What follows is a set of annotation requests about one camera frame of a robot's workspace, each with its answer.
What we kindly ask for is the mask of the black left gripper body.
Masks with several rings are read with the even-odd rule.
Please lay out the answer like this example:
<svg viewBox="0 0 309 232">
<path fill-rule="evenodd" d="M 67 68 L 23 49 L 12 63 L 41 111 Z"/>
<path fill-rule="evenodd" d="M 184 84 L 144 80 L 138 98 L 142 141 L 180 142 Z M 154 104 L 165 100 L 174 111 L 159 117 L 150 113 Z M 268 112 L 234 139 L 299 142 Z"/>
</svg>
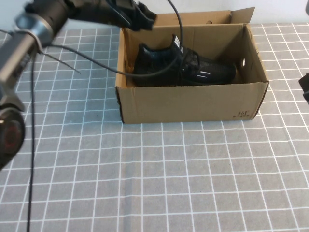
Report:
<svg viewBox="0 0 309 232">
<path fill-rule="evenodd" d="M 81 0 L 79 19 L 111 25 L 137 25 L 139 11 L 133 0 Z"/>
</svg>

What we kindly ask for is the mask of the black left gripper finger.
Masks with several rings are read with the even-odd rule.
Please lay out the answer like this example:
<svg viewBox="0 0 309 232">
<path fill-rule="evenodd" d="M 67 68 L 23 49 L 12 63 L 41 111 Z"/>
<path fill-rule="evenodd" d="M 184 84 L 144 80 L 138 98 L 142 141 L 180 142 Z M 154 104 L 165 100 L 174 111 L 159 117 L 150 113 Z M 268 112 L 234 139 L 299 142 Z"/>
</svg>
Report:
<svg viewBox="0 0 309 232">
<path fill-rule="evenodd" d="M 132 20 L 130 30 L 132 31 L 140 31 L 140 30 L 152 30 L 155 21 L 149 18 L 134 18 Z"/>
<path fill-rule="evenodd" d="M 157 18 L 157 14 L 148 9 L 148 7 L 142 2 L 138 2 L 137 4 L 139 12 L 148 20 L 155 21 Z"/>
</svg>

